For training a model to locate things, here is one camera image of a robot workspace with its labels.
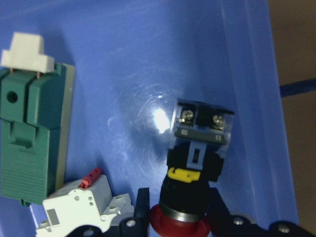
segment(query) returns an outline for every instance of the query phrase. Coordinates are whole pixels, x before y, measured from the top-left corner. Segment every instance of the blue plastic surface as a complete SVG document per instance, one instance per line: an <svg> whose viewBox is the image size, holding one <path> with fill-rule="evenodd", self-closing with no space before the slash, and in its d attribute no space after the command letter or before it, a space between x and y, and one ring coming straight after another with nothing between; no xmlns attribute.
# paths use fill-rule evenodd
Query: blue plastic surface
<svg viewBox="0 0 316 237"><path fill-rule="evenodd" d="M76 67L67 181L100 166L115 195L134 204L149 187L158 203L176 98L198 100L236 113L211 184L228 208L265 228L298 222L265 1L1 0L0 25L1 49L14 31L41 34ZM30 210L0 201L0 236L34 236Z"/></svg>

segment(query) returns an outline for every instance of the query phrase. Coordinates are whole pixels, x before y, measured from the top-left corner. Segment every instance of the white plastic component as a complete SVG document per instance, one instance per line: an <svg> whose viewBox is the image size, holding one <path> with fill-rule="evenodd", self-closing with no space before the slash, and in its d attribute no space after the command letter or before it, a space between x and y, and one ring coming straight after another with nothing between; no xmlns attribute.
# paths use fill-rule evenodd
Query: white plastic component
<svg viewBox="0 0 316 237"><path fill-rule="evenodd" d="M48 73L54 71L54 61L44 55L42 36L15 32L10 50L2 51L1 66Z"/></svg>
<svg viewBox="0 0 316 237"><path fill-rule="evenodd" d="M105 232L114 217L133 215L129 194L113 197L105 175L88 189L78 188L81 181L66 184L43 201L48 220L36 230L37 237L64 237L83 225Z"/></svg>

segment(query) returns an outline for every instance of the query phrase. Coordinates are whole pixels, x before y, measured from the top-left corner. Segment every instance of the mounting hole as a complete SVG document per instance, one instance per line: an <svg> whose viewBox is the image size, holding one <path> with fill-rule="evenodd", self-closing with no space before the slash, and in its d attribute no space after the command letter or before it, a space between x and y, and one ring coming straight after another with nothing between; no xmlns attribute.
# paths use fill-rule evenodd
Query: mounting hole
<svg viewBox="0 0 316 237"><path fill-rule="evenodd" d="M133 226L136 225L136 221L134 221L134 220L129 220L129 221L126 222L126 225L127 225L128 227L133 227Z"/></svg>
<svg viewBox="0 0 316 237"><path fill-rule="evenodd" d="M10 91L7 95L6 95L6 98L8 99L8 101L13 104L15 103L17 100L18 100L18 95L13 92L13 91Z"/></svg>
<svg viewBox="0 0 316 237"><path fill-rule="evenodd" d="M89 237L89 236L93 236L94 235L94 230L86 230L85 232L83 232L82 236L83 237Z"/></svg>

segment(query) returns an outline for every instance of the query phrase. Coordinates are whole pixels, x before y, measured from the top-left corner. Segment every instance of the white circuit breaker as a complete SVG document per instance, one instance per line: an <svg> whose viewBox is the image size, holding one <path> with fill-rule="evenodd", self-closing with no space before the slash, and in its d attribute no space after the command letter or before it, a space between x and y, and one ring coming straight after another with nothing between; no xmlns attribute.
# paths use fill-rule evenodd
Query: white circuit breaker
<svg viewBox="0 0 316 237"><path fill-rule="evenodd" d="M86 189L79 187L83 180L67 183L43 201L48 220L36 230L37 237L65 237L83 225L105 232L116 216L133 216L129 194L113 197L105 175Z"/></svg>

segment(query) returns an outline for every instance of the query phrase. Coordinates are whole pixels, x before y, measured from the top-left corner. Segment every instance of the screw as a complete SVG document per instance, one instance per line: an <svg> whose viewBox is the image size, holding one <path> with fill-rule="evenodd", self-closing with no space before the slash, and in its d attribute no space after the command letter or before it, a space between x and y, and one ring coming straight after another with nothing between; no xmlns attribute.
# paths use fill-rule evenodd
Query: screw
<svg viewBox="0 0 316 237"><path fill-rule="evenodd" d="M93 235L94 235L94 230L92 230L92 229L86 230L82 234L83 237L90 237L90 236L93 236Z"/></svg>
<svg viewBox="0 0 316 237"><path fill-rule="evenodd" d="M282 233L289 233L290 229L286 226L286 225L282 225L280 224L278 226L278 231L282 232Z"/></svg>
<svg viewBox="0 0 316 237"><path fill-rule="evenodd" d="M194 113L192 110L184 110L181 114L180 122L190 123L193 119Z"/></svg>
<svg viewBox="0 0 316 237"><path fill-rule="evenodd" d="M222 116L214 115L213 122L215 123L216 129L220 129L220 130L224 129L225 120Z"/></svg>
<svg viewBox="0 0 316 237"><path fill-rule="evenodd" d="M235 217L234 218L234 224L235 225L243 225L244 224L244 220L241 217Z"/></svg>
<svg viewBox="0 0 316 237"><path fill-rule="evenodd" d="M128 227L133 227L133 226L136 225L136 221L134 221L134 220L129 220L129 221L126 222L126 225L127 225Z"/></svg>

